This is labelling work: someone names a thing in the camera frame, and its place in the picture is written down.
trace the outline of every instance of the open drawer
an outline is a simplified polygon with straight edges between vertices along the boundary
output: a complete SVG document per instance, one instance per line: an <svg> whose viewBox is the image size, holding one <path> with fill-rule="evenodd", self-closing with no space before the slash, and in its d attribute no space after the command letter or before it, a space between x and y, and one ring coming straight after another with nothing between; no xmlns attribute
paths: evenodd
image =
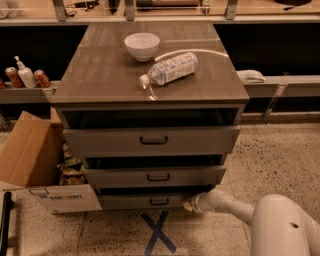
<svg viewBox="0 0 320 256"><path fill-rule="evenodd" d="M126 157L231 153L240 126L66 129L78 157Z"/></svg>
<svg viewBox="0 0 320 256"><path fill-rule="evenodd" d="M85 176L95 188L216 185L225 167L178 166L165 168L88 169Z"/></svg>
<svg viewBox="0 0 320 256"><path fill-rule="evenodd" d="M193 195L210 189L212 189L210 186L194 186L152 190L107 190L103 191L103 195L98 196L98 200L103 210L180 208Z"/></svg>

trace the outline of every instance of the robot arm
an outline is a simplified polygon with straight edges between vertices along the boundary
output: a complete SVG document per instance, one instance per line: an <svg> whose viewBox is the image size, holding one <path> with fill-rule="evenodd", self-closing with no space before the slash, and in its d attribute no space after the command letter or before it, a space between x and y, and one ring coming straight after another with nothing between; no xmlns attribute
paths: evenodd
<svg viewBox="0 0 320 256"><path fill-rule="evenodd" d="M252 256L320 256L320 227L299 205L267 195L253 206L213 189L191 198L185 209L231 213L251 226Z"/></svg>

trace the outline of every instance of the blue tape cross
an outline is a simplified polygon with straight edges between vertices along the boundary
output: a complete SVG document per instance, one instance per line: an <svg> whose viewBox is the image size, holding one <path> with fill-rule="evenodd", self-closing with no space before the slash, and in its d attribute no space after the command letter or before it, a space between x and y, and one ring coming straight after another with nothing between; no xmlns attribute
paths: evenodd
<svg viewBox="0 0 320 256"><path fill-rule="evenodd" d="M149 244L144 252L145 255L151 255L153 248L156 244L158 238L167 246L170 252L175 253L177 247L170 241L170 239L161 230L168 215L167 211L162 211L161 216L155 225L153 220L146 213L142 213L141 217L147 222L149 227L153 230L152 236L150 238Z"/></svg>

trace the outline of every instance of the drawer handle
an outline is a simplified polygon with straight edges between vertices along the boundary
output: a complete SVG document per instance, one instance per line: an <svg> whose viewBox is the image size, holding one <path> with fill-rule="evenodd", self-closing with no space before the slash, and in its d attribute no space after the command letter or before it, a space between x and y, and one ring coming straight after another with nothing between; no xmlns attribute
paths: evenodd
<svg viewBox="0 0 320 256"><path fill-rule="evenodd" d="M168 142L168 136L164 137L155 137L155 136L150 136L150 137L140 137L140 143L143 145L163 145Z"/></svg>
<svg viewBox="0 0 320 256"><path fill-rule="evenodd" d="M148 181L168 181L170 179L170 174L167 173L166 177L161 176L151 176L147 175Z"/></svg>
<svg viewBox="0 0 320 256"><path fill-rule="evenodd" d="M150 199L150 204L151 205L155 205L155 206L157 206L157 205L167 205L167 204L169 204L169 198L167 198L166 200L161 200L161 199Z"/></svg>

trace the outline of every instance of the bottle cap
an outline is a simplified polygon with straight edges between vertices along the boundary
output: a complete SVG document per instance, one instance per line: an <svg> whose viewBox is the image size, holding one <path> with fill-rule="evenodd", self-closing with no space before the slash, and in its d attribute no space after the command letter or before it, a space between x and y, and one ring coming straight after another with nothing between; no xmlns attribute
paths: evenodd
<svg viewBox="0 0 320 256"><path fill-rule="evenodd" d="M144 90L147 89L150 85L149 77L147 75L140 76L140 83Z"/></svg>
<svg viewBox="0 0 320 256"><path fill-rule="evenodd" d="M14 58L17 60L17 65L18 65L19 69L26 67L26 66L23 64L23 62L21 62L21 61L19 60L19 56L15 56Z"/></svg>

